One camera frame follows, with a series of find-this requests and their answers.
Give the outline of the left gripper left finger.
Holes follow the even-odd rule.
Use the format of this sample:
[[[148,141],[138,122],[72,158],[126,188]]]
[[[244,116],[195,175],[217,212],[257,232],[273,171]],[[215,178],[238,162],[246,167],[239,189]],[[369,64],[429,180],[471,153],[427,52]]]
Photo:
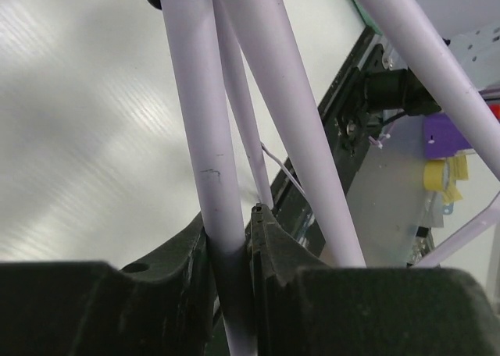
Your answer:
[[[200,217],[121,269],[107,262],[1,266],[4,355],[201,355],[215,285]]]

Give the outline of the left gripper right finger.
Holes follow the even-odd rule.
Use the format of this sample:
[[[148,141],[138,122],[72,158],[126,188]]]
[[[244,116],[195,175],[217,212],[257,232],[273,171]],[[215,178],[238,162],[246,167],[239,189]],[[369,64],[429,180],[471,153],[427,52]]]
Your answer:
[[[499,320],[456,269],[332,268],[265,205],[250,241],[261,355],[496,355]]]

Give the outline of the silver tripod music stand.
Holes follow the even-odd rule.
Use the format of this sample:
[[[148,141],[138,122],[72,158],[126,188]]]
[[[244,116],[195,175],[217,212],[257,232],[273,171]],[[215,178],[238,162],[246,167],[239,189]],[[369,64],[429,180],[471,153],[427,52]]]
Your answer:
[[[273,206],[246,71],[271,112],[341,269],[368,269],[282,0],[148,0],[163,14],[230,353],[258,352],[255,295],[228,119]]]

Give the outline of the green toy microphone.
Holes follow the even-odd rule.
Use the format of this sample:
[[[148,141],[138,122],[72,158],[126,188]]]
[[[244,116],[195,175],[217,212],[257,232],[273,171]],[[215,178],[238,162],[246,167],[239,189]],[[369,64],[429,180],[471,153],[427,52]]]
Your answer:
[[[378,34],[378,35],[382,35],[382,31],[380,30],[380,28],[378,27],[377,23],[373,20],[373,18],[371,17],[371,15],[364,9],[364,7],[358,2],[358,0],[352,0],[355,4],[355,7],[357,8],[360,16],[362,17],[362,20],[364,21],[364,23],[373,29],[373,31]]]

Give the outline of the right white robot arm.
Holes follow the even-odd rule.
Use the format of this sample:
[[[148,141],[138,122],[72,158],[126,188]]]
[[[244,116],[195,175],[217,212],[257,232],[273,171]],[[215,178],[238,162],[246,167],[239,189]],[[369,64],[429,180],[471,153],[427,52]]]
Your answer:
[[[368,74],[364,95],[370,113],[400,109],[407,116],[427,116],[441,111],[441,106],[410,69]]]

